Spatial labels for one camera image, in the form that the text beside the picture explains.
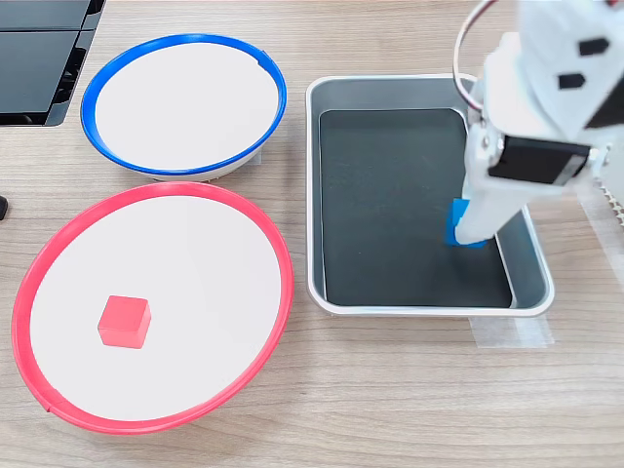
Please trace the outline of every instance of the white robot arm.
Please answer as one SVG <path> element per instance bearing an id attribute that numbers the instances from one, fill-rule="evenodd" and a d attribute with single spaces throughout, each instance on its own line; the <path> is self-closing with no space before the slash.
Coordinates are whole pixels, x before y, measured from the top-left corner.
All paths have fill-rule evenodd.
<path id="1" fill-rule="evenodd" d="M 496 0 L 482 2 L 466 32 Z M 598 176 L 624 137 L 624 0 L 520 1 L 471 95 L 463 214 L 452 244 L 492 238 L 530 200 Z"/>

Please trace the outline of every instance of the wire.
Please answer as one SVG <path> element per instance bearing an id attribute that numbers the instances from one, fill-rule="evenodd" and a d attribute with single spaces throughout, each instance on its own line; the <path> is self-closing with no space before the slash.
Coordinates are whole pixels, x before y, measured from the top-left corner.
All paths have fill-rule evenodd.
<path id="1" fill-rule="evenodd" d="M 463 44 L 468 31 L 470 31 L 470 28 L 475 24 L 475 22 L 477 22 L 481 15 L 497 1 L 498 0 L 482 0 L 482 2 L 477 5 L 472 12 L 470 12 L 470 15 L 468 15 L 468 18 L 466 18 L 459 29 L 457 39 L 455 39 L 455 47 L 452 51 L 452 79 L 455 82 L 455 88 L 457 88 L 459 95 L 468 103 L 468 105 L 479 112 L 484 109 L 484 105 L 474 99 L 470 93 L 466 91 L 466 88 L 464 88 L 464 85 L 461 82 L 461 77 L 459 76 L 459 50 L 461 49 L 461 45 Z"/>

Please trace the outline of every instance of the table surface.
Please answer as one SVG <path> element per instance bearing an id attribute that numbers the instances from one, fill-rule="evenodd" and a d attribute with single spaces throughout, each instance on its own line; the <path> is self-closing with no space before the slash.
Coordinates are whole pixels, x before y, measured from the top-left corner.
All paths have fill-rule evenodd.
<path id="1" fill-rule="evenodd" d="M 0 191 L 12 204 L 0 224 L 0 467 L 624 466 L 624 296 L 574 199 L 532 207 L 557 286 L 547 349 L 479 348 L 467 320 L 333 318 L 306 292 L 306 87 L 334 74 L 448 72 L 473 5 L 109 2 L 65 123 L 0 129 Z M 513 16 L 506 1 L 483 19 L 463 54 L 466 71 L 478 71 Z M 256 44 L 289 83 L 262 164 L 217 184 L 258 203 L 282 230 L 295 272 L 292 317 L 265 368 L 224 407 L 160 434 L 89 433 L 45 413 L 23 384 L 13 302 L 58 229 L 148 182 L 84 137 L 78 111 L 89 80 L 134 44 L 196 31 Z"/>

